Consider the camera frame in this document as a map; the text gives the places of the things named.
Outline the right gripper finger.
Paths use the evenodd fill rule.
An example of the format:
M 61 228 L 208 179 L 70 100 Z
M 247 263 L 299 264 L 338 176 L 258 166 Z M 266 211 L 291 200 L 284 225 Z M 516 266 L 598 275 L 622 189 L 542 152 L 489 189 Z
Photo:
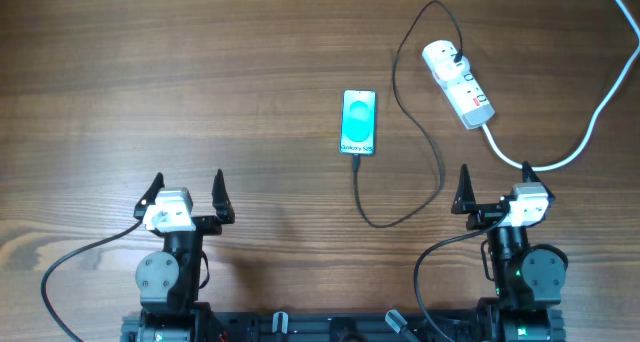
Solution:
M 476 212 L 476 199 L 472 187 L 472 181 L 466 164 L 460 168 L 457 191 L 451 207 L 454 215 L 469 214 Z
M 555 201 L 555 195 L 551 192 L 551 190 L 538 178 L 536 173 L 533 170 L 533 167 L 527 162 L 524 161 L 522 163 L 522 179 L 525 183 L 539 183 L 545 189 L 547 193 L 547 199 L 550 203 Z

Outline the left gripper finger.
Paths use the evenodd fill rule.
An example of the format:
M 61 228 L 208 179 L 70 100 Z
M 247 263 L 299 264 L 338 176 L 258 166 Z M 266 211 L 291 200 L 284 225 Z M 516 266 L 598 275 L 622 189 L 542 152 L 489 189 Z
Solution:
M 161 172 L 158 172 L 153 182 L 151 183 L 150 187 L 142 195 L 142 197 L 134 207 L 133 217 L 135 219 L 142 219 L 144 217 L 147 209 L 151 205 L 155 204 L 155 199 L 163 187 L 164 187 L 164 176 Z
M 234 209 L 226 190 L 224 175 L 221 169 L 217 170 L 214 178 L 211 196 L 212 206 L 215 209 L 216 216 L 220 223 L 233 224 Z

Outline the Galaxy S25 smartphone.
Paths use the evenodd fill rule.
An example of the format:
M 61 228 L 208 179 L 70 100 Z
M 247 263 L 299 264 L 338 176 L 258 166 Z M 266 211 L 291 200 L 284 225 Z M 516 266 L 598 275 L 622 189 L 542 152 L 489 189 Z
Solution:
M 376 136 L 376 92 L 345 90 L 340 147 L 342 154 L 373 155 Z

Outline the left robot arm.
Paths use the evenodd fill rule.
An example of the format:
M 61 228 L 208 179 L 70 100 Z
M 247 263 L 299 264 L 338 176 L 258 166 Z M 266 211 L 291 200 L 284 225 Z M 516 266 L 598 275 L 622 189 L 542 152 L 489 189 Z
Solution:
M 210 304 L 198 300 L 199 291 L 210 280 L 200 277 L 201 268 L 208 265 L 203 238 L 219 235 L 224 225 L 235 222 L 221 170 L 216 173 L 211 195 L 215 213 L 194 216 L 189 190 L 167 188 L 159 173 L 134 207 L 134 218 L 163 239 L 163 248 L 144 257 L 136 269 L 141 312 L 137 318 L 123 320 L 122 341 L 229 339 Z

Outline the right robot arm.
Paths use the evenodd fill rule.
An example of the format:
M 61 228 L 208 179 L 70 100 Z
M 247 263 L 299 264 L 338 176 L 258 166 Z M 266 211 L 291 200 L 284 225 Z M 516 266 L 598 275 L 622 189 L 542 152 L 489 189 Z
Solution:
M 567 339 L 561 289 L 567 255 L 549 244 L 531 245 L 527 230 L 541 224 L 555 196 L 528 163 L 521 183 L 496 203 L 476 201 L 468 167 L 462 165 L 451 212 L 467 217 L 466 229 L 486 237 L 481 244 L 485 277 L 496 288 L 476 308 L 481 341 L 561 342 Z

